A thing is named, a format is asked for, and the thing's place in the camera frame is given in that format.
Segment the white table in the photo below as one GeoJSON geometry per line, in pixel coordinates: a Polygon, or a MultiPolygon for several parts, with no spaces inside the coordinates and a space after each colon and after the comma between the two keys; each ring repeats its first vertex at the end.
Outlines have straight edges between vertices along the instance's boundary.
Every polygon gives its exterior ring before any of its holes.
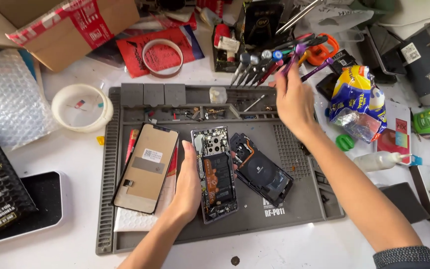
{"type": "MultiPolygon", "coordinates": [[[[179,76],[171,83],[228,85],[231,75],[214,73],[212,63],[211,32],[203,27],[196,31],[205,59],[185,64],[179,76]]],[[[346,46],[359,58],[352,46],[346,46]]],[[[312,77],[315,85],[327,73],[326,69],[312,77]]],[[[104,81],[104,90],[119,86],[121,82],[166,82],[152,76],[131,79],[127,74],[94,60],[84,58],[59,74],[44,72],[45,93],[51,100],[55,93],[72,83],[97,85],[104,81]]],[[[408,84],[380,86],[389,98],[415,106],[415,96],[408,84]]],[[[321,125],[333,140],[339,132],[328,127],[324,115],[326,100],[315,96],[316,110],[321,125]]],[[[52,230],[27,235],[0,244],[0,268],[21,269],[107,269],[116,268],[127,254],[99,257],[95,254],[99,213],[99,192],[102,173],[102,153],[96,137],[104,130],[79,134],[68,130],[50,136],[9,153],[9,160],[19,176],[59,170],[68,175],[70,192],[67,197],[71,210],[66,222],[52,230]]],[[[356,142],[347,154],[351,158],[372,152],[372,146],[356,142]]],[[[412,139],[412,152],[430,165],[430,141],[412,139]]],[[[407,167],[368,175],[375,184],[392,185],[409,182],[415,190],[407,167]]],[[[413,225],[422,242],[430,247],[430,222],[413,225]]],[[[373,249],[348,217],[329,222],[309,223],[294,227],[268,230],[239,236],[176,245],[170,251],[164,268],[232,268],[230,259],[240,258],[237,268],[374,268],[373,249]]]]}

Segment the white bottle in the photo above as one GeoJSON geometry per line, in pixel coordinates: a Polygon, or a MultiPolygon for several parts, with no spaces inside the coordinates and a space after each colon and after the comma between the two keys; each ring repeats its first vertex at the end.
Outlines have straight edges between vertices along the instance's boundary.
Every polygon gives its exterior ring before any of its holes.
{"type": "Polygon", "coordinates": [[[393,168],[411,154],[401,155],[399,152],[378,151],[356,157],[353,162],[364,172],[372,172],[393,168]]]}

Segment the snack bag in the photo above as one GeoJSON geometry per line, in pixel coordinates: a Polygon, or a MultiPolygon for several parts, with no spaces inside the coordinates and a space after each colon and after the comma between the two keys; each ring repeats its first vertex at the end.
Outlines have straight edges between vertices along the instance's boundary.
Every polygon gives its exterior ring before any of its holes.
{"type": "Polygon", "coordinates": [[[344,68],[331,99],[330,122],[371,143],[386,128],[384,94],[367,66],[344,68]]]}

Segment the purple screwdriver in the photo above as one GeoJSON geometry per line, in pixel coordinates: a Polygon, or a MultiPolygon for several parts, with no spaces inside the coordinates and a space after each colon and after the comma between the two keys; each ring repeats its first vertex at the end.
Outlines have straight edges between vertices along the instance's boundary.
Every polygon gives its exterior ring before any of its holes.
{"type": "Polygon", "coordinates": [[[334,63],[334,61],[333,61],[333,59],[331,57],[327,58],[322,64],[320,64],[320,66],[318,66],[317,68],[313,69],[310,73],[302,76],[302,82],[305,82],[308,78],[310,78],[310,76],[314,75],[319,70],[321,70],[321,69],[325,68],[326,66],[331,65],[333,63],[334,63]]]}
{"type": "Polygon", "coordinates": [[[305,44],[297,44],[296,45],[296,49],[295,52],[293,53],[293,55],[291,56],[290,61],[288,62],[288,64],[285,66],[285,68],[281,71],[281,74],[283,76],[286,76],[288,74],[288,71],[290,70],[291,66],[296,62],[296,65],[298,65],[298,60],[300,58],[301,55],[303,55],[303,53],[306,50],[306,45],[305,44]]]}

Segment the hand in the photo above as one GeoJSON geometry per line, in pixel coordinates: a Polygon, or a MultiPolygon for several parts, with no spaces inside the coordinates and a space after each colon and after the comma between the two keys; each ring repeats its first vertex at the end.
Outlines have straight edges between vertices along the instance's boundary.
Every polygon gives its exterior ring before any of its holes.
{"type": "Polygon", "coordinates": [[[293,65],[288,71],[288,82],[281,74],[282,67],[275,75],[278,116],[295,136],[303,136],[319,127],[314,120],[314,97],[309,85],[302,83],[298,67],[293,65]]]}
{"type": "Polygon", "coordinates": [[[182,140],[185,158],[180,168],[180,173],[177,178],[177,188],[173,198],[171,207],[176,213],[180,214],[183,224],[189,223],[197,215],[200,209],[200,200],[202,199],[202,186],[200,185],[200,177],[197,171],[197,157],[194,146],[185,140],[182,140]]]}

